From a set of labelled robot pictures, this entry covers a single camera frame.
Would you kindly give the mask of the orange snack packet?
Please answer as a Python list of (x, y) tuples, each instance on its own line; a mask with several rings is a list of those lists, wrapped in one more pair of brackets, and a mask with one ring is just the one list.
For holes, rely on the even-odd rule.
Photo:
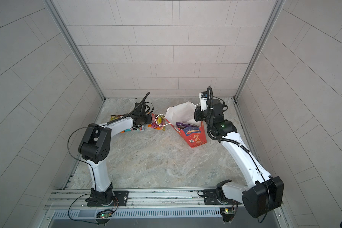
[(147, 125), (148, 128), (153, 128), (155, 130), (165, 131), (165, 119), (164, 115), (152, 114), (152, 122)]

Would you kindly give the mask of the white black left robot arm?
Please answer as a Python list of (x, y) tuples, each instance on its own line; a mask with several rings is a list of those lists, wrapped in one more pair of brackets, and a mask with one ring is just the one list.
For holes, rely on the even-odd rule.
[(87, 206), (109, 206), (115, 203), (113, 185), (109, 178), (105, 159), (110, 153), (113, 136), (128, 130), (138, 129), (152, 123), (153, 104), (141, 101), (135, 104), (131, 113), (114, 117), (105, 124), (90, 124), (79, 145), (81, 154), (92, 175), (90, 197), (86, 199)]

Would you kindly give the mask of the teal snack packet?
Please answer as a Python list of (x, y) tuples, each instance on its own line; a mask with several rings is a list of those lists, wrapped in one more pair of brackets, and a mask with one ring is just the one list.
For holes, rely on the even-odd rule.
[(124, 131), (122, 131), (122, 133), (126, 133), (126, 132), (133, 132), (133, 131), (144, 131), (145, 128), (143, 125), (138, 125), (136, 127), (132, 127), (132, 128), (129, 128), (129, 129), (126, 129)]

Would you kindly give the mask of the purple snack packet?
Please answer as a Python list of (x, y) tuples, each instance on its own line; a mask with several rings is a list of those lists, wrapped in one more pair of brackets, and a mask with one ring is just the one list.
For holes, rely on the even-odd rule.
[(192, 123), (182, 123), (182, 122), (177, 122), (176, 123), (177, 127), (180, 129), (184, 129), (187, 127), (198, 127), (198, 125), (196, 124), (192, 124)]

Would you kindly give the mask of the red orange Fox's candy bag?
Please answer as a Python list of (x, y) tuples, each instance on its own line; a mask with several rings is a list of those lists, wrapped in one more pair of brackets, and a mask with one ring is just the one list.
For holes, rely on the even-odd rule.
[(122, 118), (122, 117), (123, 117), (122, 115), (111, 115), (109, 121), (113, 121), (113, 120), (116, 120), (116, 119), (120, 119), (120, 118)]

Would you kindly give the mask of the red paper gift bag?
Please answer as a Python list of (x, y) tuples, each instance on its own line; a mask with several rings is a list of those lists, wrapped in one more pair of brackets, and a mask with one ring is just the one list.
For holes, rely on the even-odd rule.
[(166, 114), (159, 114), (155, 117), (159, 127), (170, 125), (179, 136), (188, 144), (195, 148), (207, 143), (204, 125), (201, 121), (195, 121), (194, 114), (196, 105), (192, 102), (185, 102), (173, 107), (169, 107)]

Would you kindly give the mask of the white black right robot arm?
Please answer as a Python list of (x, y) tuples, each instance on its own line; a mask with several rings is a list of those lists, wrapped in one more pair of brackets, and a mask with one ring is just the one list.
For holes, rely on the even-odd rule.
[(206, 123), (210, 139), (221, 143), (231, 154), (246, 181), (246, 185), (232, 180), (220, 182), (216, 187), (216, 198), (221, 204), (241, 203), (253, 218), (258, 219), (281, 206), (285, 185), (253, 156), (234, 124), (225, 119), (224, 107), (218, 99), (202, 98), (194, 114), (196, 121)]

